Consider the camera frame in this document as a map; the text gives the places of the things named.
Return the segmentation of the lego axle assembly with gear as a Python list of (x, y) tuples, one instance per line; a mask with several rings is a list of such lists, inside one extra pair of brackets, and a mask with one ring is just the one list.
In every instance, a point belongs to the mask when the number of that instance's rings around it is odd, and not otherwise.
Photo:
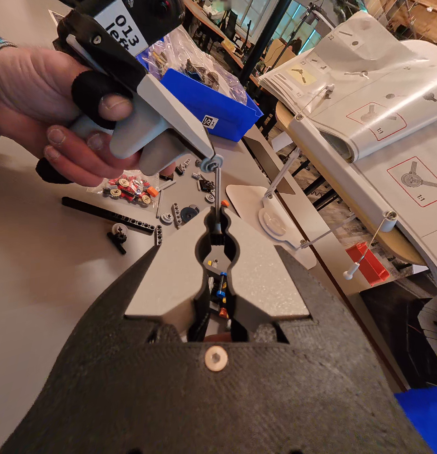
[(215, 175), (215, 202), (209, 217), (209, 235), (212, 246), (222, 246), (224, 244), (224, 235), (221, 227), (221, 168), (216, 167)]

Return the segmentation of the person's left hand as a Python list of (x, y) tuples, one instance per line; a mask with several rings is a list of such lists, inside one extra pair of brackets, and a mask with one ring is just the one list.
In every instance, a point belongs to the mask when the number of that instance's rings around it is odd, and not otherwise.
[(89, 69), (55, 50), (1, 48), (0, 136), (44, 157), (69, 181), (95, 187), (104, 178), (138, 169), (141, 153), (117, 159), (110, 152), (110, 135), (96, 131), (83, 140), (68, 128), (80, 114), (72, 83), (85, 71)]

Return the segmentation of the lego instruction booklet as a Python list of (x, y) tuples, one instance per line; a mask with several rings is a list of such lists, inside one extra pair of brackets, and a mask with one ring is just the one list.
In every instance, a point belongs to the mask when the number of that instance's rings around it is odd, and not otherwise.
[(437, 262), (437, 46), (399, 41), (365, 12), (259, 78), (296, 118), (318, 171), (378, 227), (387, 211)]

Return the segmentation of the long black lego beam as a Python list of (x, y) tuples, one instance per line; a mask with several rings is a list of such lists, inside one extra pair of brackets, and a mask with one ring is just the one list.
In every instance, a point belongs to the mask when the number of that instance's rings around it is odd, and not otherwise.
[(142, 222), (140, 220), (125, 216), (123, 214), (119, 214), (107, 209), (104, 209), (102, 207), (97, 207), (94, 205), (91, 205), (89, 203), (86, 203), (84, 201), (79, 201), (77, 199), (68, 197), (68, 196), (63, 196), (61, 198), (62, 205), (65, 207), (72, 208), (74, 210), (87, 213), (93, 216), (96, 216), (98, 218), (105, 219), (107, 221), (111, 221), (113, 223), (121, 223), (125, 225), (126, 227), (129, 227), (133, 230), (143, 232), (147, 235), (152, 235), (156, 231), (156, 227), (152, 224), (148, 224), (145, 222)]

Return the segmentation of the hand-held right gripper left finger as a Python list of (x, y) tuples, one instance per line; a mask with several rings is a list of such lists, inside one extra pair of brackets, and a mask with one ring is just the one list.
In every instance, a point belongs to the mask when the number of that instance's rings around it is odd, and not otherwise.
[(213, 208), (204, 209), (155, 247), (155, 256), (125, 316), (173, 325), (188, 341), (202, 341), (210, 320), (204, 258), (211, 251)]

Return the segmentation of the lego sticker sheet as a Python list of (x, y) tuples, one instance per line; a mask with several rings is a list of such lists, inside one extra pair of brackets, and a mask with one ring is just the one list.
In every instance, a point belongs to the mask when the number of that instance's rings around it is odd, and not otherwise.
[(51, 9), (48, 9), (48, 13), (52, 19), (52, 21), (54, 22), (54, 25), (55, 27), (58, 26), (58, 24), (61, 22), (61, 20), (70, 13), (71, 11), (69, 11), (68, 13), (66, 14), (60, 14), (60, 13), (57, 13)]

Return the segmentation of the blue storage bin with tag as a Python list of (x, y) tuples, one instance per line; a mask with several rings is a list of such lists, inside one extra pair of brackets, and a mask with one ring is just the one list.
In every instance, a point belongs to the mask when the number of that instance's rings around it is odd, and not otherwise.
[(248, 94), (243, 105), (175, 70), (159, 81), (212, 135), (238, 142), (262, 116)]

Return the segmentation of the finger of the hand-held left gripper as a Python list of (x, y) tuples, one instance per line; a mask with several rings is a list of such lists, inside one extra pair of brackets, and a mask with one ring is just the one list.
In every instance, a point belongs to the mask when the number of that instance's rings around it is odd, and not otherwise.
[(133, 111), (116, 123), (109, 144), (112, 155), (126, 159), (139, 151), (137, 140), (151, 141), (161, 133), (178, 133), (194, 147), (198, 159), (212, 158), (215, 150), (202, 123), (155, 77), (143, 77), (133, 97)]
[(161, 133), (151, 141), (148, 139), (143, 136), (137, 140), (141, 152), (138, 169), (148, 176), (159, 173), (179, 156), (195, 153), (195, 147), (178, 133)]

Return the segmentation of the partly built lego model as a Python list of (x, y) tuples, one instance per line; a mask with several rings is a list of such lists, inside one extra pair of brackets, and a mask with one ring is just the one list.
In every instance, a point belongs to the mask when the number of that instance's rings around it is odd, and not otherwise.
[(226, 272), (218, 271), (218, 259), (207, 261), (208, 267), (208, 288), (210, 293), (209, 309), (214, 315), (227, 321), (228, 326), (231, 325), (231, 317), (227, 307), (227, 274)]

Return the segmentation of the black pole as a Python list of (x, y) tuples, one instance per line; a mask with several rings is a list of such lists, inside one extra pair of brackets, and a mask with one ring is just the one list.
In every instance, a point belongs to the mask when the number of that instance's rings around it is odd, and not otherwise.
[(241, 85), (245, 88), (247, 82), (252, 74), (253, 69), (258, 63), (264, 49), (278, 27), (283, 15), (289, 8), (291, 0), (279, 0), (276, 7), (274, 8), (271, 16), (267, 20), (260, 36), (258, 37), (252, 51), (249, 54), (247, 61), (245, 62), (242, 71), (240, 72), (238, 79)]

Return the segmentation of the red plastic bin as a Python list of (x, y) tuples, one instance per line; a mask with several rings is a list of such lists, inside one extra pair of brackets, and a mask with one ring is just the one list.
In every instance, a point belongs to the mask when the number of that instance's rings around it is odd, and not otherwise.
[(378, 285), (388, 280), (390, 273), (376, 258), (374, 253), (368, 248), (366, 242), (359, 242), (346, 249), (346, 253), (353, 262), (358, 262), (365, 253), (358, 270), (367, 280), (370, 286)]

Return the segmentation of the bag of red lego pieces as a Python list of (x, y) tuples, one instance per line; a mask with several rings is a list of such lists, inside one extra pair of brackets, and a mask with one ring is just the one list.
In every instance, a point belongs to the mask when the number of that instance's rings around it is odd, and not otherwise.
[(139, 170), (125, 170), (119, 177), (104, 178), (99, 185), (88, 187), (86, 191), (110, 200), (156, 210), (159, 207), (159, 186), (159, 173), (148, 176)]

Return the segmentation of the clear bags of lego parts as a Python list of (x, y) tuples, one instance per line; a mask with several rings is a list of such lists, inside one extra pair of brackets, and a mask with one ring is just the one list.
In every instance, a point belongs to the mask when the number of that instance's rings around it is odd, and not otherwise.
[(201, 51), (182, 26), (142, 51), (137, 58), (158, 80), (168, 70), (175, 70), (230, 99), (247, 104), (247, 93), (237, 77)]

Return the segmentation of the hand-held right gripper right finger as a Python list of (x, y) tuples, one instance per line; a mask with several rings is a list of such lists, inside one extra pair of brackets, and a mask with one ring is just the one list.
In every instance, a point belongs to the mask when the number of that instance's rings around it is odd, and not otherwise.
[(223, 211), (223, 223), (231, 260), (232, 341), (253, 335), (259, 341), (294, 341), (296, 329), (308, 327), (309, 310), (282, 260), (284, 250), (230, 210)]

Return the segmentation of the plain blue storage bin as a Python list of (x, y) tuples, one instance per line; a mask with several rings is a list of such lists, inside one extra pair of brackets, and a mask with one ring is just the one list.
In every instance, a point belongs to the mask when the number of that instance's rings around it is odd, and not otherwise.
[(437, 454), (437, 387), (410, 389), (395, 398), (422, 438)]

